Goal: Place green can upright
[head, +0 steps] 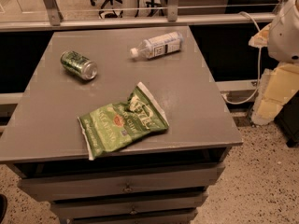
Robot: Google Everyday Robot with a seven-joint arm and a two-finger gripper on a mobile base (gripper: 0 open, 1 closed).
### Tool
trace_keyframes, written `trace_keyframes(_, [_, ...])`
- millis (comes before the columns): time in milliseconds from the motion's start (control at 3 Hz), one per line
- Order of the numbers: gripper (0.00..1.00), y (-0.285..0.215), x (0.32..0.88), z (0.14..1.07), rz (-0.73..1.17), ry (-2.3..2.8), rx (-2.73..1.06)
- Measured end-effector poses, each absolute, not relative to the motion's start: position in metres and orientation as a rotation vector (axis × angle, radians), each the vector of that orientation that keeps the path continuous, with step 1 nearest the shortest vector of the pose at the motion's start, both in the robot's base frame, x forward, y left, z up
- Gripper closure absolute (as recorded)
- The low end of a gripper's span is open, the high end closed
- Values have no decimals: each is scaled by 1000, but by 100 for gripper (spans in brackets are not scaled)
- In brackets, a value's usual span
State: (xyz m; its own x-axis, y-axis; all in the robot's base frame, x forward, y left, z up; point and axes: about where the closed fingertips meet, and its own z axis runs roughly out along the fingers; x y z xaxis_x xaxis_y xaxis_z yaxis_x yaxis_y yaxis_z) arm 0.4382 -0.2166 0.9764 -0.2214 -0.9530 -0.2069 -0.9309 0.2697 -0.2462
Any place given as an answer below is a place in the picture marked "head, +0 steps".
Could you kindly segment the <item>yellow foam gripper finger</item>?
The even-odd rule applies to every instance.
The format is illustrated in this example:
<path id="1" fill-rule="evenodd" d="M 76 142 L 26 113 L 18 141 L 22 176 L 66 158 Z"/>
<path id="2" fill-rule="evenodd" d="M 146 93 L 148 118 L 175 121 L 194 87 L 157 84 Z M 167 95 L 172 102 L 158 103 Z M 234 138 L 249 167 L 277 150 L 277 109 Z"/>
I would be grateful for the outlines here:
<path id="1" fill-rule="evenodd" d="M 252 108 L 252 122 L 256 125 L 266 125 L 273 121 L 298 91 L 298 63 L 279 63 L 274 70 L 265 69 Z"/>
<path id="2" fill-rule="evenodd" d="M 249 40 L 249 45 L 254 48 L 264 48 L 268 46 L 268 36 L 271 24 L 267 24 L 261 31 Z"/>

